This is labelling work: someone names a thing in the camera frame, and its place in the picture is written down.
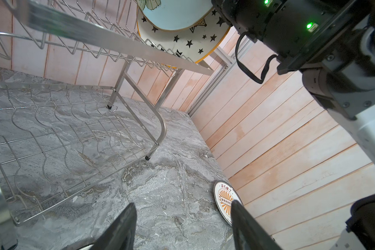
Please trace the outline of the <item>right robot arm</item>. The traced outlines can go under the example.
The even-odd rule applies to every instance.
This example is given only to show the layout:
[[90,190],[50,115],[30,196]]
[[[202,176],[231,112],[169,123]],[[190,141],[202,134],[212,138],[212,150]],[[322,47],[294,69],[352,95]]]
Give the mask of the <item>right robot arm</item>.
[[[305,89],[375,164],[375,1],[211,1],[234,26],[238,67],[258,84],[270,62],[278,75],[299,71]],[[255,76],[237,58],[241,40],[261,41],[271,55]],[[375,194],[351,207],[331,250],[375,250]],[[243,205],[232,202],[236,250],[282,250]]]

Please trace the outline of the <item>star pattern orange rim plate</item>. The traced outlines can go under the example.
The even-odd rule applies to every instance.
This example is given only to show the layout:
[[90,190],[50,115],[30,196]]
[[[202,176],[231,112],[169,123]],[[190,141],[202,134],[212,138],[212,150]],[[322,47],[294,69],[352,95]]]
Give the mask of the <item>star pattern orange rim plate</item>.
[[162,31],[137,11],[137,31],[148,46],[199,63],[223,41],[230,26],[213,9],[196,25],[181,31]]

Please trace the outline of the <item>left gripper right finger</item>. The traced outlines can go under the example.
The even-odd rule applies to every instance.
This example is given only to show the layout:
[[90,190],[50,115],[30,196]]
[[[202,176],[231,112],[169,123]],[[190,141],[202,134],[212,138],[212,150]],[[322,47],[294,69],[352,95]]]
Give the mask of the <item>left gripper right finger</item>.
[[231,220],[236,250],[281,250],[281,247],[238,201],[231,204]]

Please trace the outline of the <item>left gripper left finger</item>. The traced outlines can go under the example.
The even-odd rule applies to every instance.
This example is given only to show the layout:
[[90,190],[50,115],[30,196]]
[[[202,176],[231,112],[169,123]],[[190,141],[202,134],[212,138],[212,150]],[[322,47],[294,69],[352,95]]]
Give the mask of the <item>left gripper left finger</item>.
[[130,203],[95,242],[75,243],[63,250],[133,250],[136,222],[136,207]]

